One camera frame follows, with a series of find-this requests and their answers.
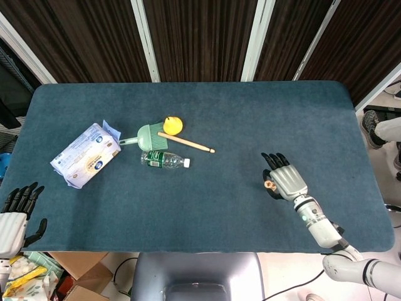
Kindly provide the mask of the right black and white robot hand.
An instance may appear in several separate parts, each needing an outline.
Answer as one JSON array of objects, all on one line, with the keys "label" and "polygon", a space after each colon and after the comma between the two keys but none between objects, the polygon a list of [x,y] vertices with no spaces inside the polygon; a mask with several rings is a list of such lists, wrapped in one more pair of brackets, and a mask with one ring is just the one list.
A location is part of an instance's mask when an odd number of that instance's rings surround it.
[{"label": "right black and white robot hand", "polygon": [[274,191],[265,188],[273,199],[294,201],[297,197],[308,193],[308,187],[300,173],[283,154],[262,152],[261,155],[270,167],[263,171],[263,181],[272,181],[276,186]]}]

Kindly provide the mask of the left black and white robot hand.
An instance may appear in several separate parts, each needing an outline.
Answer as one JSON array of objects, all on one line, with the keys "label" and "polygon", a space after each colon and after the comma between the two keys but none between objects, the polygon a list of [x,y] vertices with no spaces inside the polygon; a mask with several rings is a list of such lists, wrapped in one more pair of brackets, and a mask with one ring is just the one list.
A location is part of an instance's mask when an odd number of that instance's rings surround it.
[{"label": "left black and white robot hand", "polygon": [[26,228],[32,216],[39,195],[44,186],[37,182],[12,190],[0,207],[0,260],[15,257],[21,249],[40,240],[46,229],[48,220],[43,218],[38,230],[26,236]]}]

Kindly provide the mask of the bag of white cotton balls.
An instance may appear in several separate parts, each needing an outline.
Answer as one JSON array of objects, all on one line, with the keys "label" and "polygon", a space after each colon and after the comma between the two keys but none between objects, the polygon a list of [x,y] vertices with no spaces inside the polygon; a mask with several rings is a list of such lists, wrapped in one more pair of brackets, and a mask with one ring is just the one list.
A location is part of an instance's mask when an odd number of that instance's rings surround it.
[{"label": "bag of white cotton balls", "polygon": [[25,256],[16,256],[10,260],[11,273],[10,278],[22,277],[35,270],[38,266],[34,262],[30,261]]}]

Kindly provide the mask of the green patterned package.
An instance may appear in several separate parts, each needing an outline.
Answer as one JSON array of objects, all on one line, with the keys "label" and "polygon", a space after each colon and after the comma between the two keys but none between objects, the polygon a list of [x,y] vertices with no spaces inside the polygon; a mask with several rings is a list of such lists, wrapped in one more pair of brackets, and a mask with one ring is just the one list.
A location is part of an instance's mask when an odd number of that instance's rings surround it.
[{"label": "green patterned package", "polygon": [[40,275],[41,277],[50,275],[53,272],[57,278],[61,278],[64,272],[64,269],[61,267],[61,265],[46,253],[40,251],[27,251],[24,252],[24,256],[29,261],[46,269],[46,271]]}]

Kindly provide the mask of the floral tissue pack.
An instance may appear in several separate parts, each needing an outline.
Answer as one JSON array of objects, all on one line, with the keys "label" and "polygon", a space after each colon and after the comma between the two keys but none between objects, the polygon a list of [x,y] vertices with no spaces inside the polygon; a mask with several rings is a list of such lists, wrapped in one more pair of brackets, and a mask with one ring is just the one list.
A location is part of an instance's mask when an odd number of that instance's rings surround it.
[{"label": "floral tissue pack", "polygon": [[55,272],[37,278],[33,291],[30,293],[31,301],[50,301],[58,282],[59,278]]}]

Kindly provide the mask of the brown cardboard box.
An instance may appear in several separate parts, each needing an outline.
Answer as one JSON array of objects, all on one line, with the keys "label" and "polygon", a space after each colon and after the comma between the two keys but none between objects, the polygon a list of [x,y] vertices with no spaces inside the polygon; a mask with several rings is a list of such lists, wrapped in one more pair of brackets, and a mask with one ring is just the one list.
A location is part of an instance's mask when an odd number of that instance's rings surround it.
[{"label": "brown cardboard box", "polygon": [[110,301],[101,293],[105,287],[102,285],[89,286],[75,285],[66,295],[63,301]]},{"label": "brown cardboard box", "polygon": [[59,281],[62,293],[68,293],[77,285],[101,293],[112,280],[112,272],[102,264],[108,252],[54,251],[49,254],[67,273]]}]

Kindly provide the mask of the blue table cloth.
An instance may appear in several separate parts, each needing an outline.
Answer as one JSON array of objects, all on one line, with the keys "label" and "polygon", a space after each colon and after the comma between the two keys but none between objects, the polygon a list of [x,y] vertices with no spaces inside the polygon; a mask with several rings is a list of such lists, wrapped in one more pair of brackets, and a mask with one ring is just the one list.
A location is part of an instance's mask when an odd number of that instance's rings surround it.
[{"label": "blue table cloth", "polygon": [[[133,137],[176,115],[171,142],[190,167],[144,166],[127,145],[81,189],[51,161],[89,126],[107,121]],[[263,154],[283,154],[345,239],[361,252],[386,251],[394,232],[351,98],[334,81],[91,83],[39,87],[0,184],[0,208],[17,187],[44,187],[27,233],[47,230],[39,251],[251,251],[319,253],[293,205],[263,185]]]}]

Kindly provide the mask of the grey sneaker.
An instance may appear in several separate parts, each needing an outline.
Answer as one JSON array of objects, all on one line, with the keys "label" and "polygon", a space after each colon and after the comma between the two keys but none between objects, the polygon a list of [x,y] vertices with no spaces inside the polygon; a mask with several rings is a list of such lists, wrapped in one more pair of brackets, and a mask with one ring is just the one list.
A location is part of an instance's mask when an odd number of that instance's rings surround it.
[{"label": "grey sneaker", "polygon": [[387,143],[387,141],[381,138],[377,133],[378,125],[378,116],[374,110],[368,110],[363,114],[361,126],[369,146],[373,149],[379,149]]},{"label": "grey sneaker", "polygon": [[394,167],[398,170],[396,174],[396,180],[401,182],[401,149],[398,151],[398,154],[395,156],[393,161]]}]

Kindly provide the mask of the white and blue tissue pack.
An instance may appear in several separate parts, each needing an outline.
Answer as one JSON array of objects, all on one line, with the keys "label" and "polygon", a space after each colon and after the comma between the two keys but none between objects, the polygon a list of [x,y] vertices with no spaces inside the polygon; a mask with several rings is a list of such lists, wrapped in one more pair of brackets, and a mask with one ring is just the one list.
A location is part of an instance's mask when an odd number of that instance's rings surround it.
[{"label": "white and blue tissue pack", "polygon": [[81,189],[121,151],[120,135],[106,121],[102,125],[94,123],[50,164],[67,185]]}]

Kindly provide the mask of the wooden stick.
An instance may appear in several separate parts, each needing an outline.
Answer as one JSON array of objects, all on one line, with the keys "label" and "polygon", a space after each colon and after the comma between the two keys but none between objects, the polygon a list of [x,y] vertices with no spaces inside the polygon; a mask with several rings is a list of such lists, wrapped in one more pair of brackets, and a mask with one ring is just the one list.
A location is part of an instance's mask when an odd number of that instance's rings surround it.
[{"label": "wooden stick", "polygon": [[189,147],[193,147],[195,149],[199,149],[199,150],[202,150],[202,151],[209,152],[211,154],[214,154],[216,152],[214,149],[211,149],[210,147],[206,147],[204,145],[197,144],[197,143],[189,141],[189,140],[185,140],[185,139],[173,136],[173,135],[169,135],[169,134],[166,134],[164,132],[157,132],[157,135],[160,136],[160,137],[166,138],[168,140],[172,140],[174,142],[177,142],[177,143],[180,143],[180,144],[184,144],[184,145],[187,145]]}]

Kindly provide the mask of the person leg in light trousers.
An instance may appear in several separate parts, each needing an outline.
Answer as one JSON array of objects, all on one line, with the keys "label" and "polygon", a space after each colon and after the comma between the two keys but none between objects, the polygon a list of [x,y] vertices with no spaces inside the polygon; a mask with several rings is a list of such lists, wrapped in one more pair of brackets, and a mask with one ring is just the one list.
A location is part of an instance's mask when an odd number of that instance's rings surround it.
[{"label": "person leg in light trousers", "polygon": [[379,122],[374,133],[386,142],[401,142],[401,117]]}]

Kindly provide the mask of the clear plastic water bottle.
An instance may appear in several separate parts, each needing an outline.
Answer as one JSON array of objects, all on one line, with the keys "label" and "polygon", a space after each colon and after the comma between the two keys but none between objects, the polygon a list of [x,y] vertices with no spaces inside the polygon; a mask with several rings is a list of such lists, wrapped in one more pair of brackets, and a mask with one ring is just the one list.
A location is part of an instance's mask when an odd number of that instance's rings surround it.
[{"label": "clear plastic water bottle", "polygon": [[176,169],[176,168],[189,168],[190,167],[190,159],[183,158],[176,154],[170,152],[164,152],[160,150],[153,150],[142,152],[141,155],[141,164],[149,167],[157,167],[164,169]]}]

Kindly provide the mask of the yellow ball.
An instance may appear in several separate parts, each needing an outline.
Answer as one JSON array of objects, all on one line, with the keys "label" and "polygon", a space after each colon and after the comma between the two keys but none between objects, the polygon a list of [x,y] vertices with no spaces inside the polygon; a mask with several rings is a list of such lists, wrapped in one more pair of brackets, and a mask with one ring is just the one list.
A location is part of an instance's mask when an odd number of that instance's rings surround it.
[{"label": "yellow ball", "polygon": [[183,128],[184,124],[179,117],[168,116],[164,120],[163,131],[168,135],[177,135]]}]

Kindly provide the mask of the grey robot torso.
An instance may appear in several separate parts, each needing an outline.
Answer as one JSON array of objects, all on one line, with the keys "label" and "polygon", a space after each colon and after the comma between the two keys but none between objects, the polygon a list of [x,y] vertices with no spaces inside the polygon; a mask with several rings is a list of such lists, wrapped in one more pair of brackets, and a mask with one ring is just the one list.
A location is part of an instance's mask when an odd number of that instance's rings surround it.
[{"label": "grey robot torso", "polygon": [[263,301],[256,253],[141,253],[130,301]]}]

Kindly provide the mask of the white partition post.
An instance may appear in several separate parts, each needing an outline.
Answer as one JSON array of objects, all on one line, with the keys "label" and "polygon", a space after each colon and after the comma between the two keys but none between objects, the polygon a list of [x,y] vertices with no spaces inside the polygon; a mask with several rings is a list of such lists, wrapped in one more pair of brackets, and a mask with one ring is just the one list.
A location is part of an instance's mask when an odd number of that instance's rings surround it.
[{"label": "white partition post", "polygon": [[341,3],[341,0],[332,0],[331,5],[329,9],[326,12],[325,17],[322,20],[322,23],[320,24],[320,27],[318,28],[318,31],[315,34],[315,37],[313,38],[311,44],[308,47],[308,50],[306,51],[301,63],[298,66],[298,69],[296,73],[294,74],[294,77],[292,81],[296,81],[300,79],[300,76],[302,75],[307,63],[309,62],[316,46],[318,45],[321,37],[323,36],[323,33],[325,32],[328,24],[330,23],[333,15],[335,14],[339,4]]},{"label": "white partition post", "polygon": [[137,24],[138,33],[140,36],[151,81],[154,83],[159,83],[160,82],[159,69],[157,66],[157,60],[155,57],[152,37],[150,34],[150,28],[148,26],[148,20],[143,0],[130,0],[130,2],[135,16],[135,22]]},{"label": "white partition post", "polygon": [[241,73],[242,82],[254,80],[276,0],[258,0]]},{"label": "white partition post", "polygon": [[355,113],[361,112],[372,100],[385,90],[401,75],[401,62],[376,85],[355,107]]},{"label": "white partition post", "polygon": [[41,84],[58,83],[2,12],[0,12],[0,38],[14,51]]}]

